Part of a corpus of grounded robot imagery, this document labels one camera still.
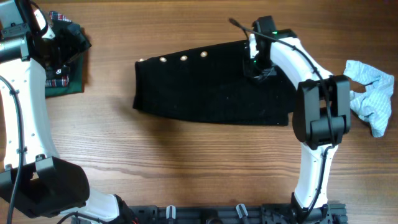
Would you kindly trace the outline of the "black knit skirt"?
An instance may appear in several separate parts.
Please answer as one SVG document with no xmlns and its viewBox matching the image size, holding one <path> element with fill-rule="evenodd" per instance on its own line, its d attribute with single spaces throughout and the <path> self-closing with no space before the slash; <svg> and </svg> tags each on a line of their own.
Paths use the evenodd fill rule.
<svg viewBox="0 0 398 224">
<path fill-rule="evenodd" d="M 295 87 L 281 69 L 262 82 L 244 76 L 243 40 L 136 62 L 133 108 L 185 121 L 286 126 Z"/>
</svg>

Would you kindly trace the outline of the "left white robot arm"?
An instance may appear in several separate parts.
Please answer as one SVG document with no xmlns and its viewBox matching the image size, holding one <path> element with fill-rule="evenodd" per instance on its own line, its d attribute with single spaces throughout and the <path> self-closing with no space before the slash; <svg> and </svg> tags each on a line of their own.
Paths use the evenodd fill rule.
<svg viewBox="0 0 398 224">
<path fill-rule="evenodd" d="M 84 170 L 59 158 L 45 104 L 45 69 L 35 48 L 43 41 L 35 19 L 3 23 L 1 96 L 6 122 L 1 198 L 7 222 L 18 209 L 29 218 L 74 216 L 95 223 L 135 223 L 117 195 L 90 189 Z"/>
</svg>

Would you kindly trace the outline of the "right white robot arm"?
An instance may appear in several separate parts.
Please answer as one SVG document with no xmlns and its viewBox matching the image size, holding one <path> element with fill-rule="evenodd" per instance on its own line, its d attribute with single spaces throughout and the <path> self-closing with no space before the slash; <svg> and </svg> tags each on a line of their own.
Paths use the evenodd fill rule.
<svg viewBox="0 0 398 224">
<path fill-rule="evenodd" d="M 301 163 L 292 194 L 290 216 L 294 223 L 323 221 L 329 209 L 327 185 L 331 163 L 351 127 L 349 81 L 334 76 L 304 49 L 291 30 L 260 33 L 249 38 L 251 62 L 268 57 L 296 89 L 293 130 L 300 142 Z"/>
</svg>

